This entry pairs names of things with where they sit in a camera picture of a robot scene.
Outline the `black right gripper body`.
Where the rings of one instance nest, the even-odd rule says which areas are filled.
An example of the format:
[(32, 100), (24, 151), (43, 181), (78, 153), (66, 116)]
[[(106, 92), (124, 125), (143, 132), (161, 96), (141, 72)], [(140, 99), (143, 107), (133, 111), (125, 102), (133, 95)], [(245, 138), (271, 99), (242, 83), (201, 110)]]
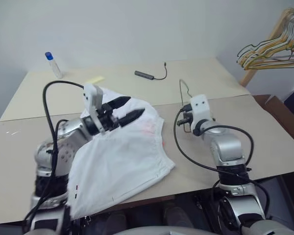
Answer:
[(192, 124), (193, 122), (193, 114), (192, 114), (192, 107), (191, 107), (191, 104), (187, 104), (187, 105), (184, 105), (180, 111), (179, 111), (179, 114), (177, 116), (179, 116), (180, 114), (183, 115), (183, 119), (181, 120), (178, 120), (176, 122), (176, 125), (177, 126), (180, 126), (180, 125), (184, 125), (186, 123), (188, 123), (189, 125)]

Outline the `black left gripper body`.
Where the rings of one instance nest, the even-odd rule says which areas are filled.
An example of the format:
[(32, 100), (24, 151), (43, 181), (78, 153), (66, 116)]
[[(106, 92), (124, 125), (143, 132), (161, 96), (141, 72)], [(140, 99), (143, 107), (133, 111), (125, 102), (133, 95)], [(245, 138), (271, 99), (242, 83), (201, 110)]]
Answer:
[(116, 109), (116, 107), (111, 102), (104, 103), (100, 109), (97, 109), (98, 119), (104, 131), (112, 131), (119, 127), (119, 119), (113, 116), (114, 109)]

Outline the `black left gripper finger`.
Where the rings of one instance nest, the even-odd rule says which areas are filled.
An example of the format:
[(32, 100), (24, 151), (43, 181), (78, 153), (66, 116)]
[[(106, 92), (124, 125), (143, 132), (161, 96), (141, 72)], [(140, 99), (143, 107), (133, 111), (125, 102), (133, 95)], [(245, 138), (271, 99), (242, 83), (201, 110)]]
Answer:
[(124, 104), (126, 104), (131, 99), (130, 96), (119, 96), (111, 101), (109, 101), (107, 104), (114, 110), (122, 107)]
[(145, 108), (143, 109), (136, 109), (129, 113), (127, 113), (124, 117), (119, 119), (119, 126), (124, 127), (128, 124), (131, 124), (135, 120), (137, 120), (145, 111)]

